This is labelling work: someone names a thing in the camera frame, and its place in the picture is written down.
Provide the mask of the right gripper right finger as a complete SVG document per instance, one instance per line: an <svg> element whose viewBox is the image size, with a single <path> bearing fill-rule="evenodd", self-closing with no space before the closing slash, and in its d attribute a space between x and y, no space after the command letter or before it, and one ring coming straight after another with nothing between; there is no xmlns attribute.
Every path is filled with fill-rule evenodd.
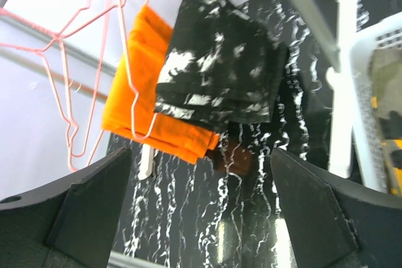
<svg viewBox="0 0 402 268"><path fill-rule="evenodd" d="M401 199L280 148L271 170L298 267L401 267Z"/></svg>

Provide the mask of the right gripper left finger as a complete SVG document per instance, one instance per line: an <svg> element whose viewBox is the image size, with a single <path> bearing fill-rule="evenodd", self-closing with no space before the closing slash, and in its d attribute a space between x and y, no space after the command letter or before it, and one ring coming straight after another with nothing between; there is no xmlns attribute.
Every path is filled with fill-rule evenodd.
<svg viewBox="0 0 402 268"><path fill-rule="evenodd" d="M1 200L1 267L106 267L131 172L120 148Z"/></svg>

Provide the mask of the orange trousers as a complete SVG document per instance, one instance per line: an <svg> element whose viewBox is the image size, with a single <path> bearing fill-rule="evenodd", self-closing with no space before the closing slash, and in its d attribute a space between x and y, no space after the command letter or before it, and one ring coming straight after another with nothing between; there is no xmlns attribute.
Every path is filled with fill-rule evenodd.
<svg viewBox="0 0 402 268"><path fill-rule="evenodd" d="M199 126L155 115L156 83L165 61L172 29L145 5L134 20L128 36L131 76L121 60L104 107L101 127L122 137L143 143L195 164L207 151L215 149L219 135ZM130 89L132 79L138 93Z"/></svg>

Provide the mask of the black and white trousers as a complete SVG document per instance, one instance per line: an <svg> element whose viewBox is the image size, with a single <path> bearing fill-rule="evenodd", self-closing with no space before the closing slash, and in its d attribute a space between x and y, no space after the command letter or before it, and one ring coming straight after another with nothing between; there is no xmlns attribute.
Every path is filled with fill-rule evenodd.
<svg viewBox="0 0 402 268"><path fill-rule="evenodd" d="M268 123L289 56L230 0L182 0L155 112L215 132L230 122Z"/></svg>

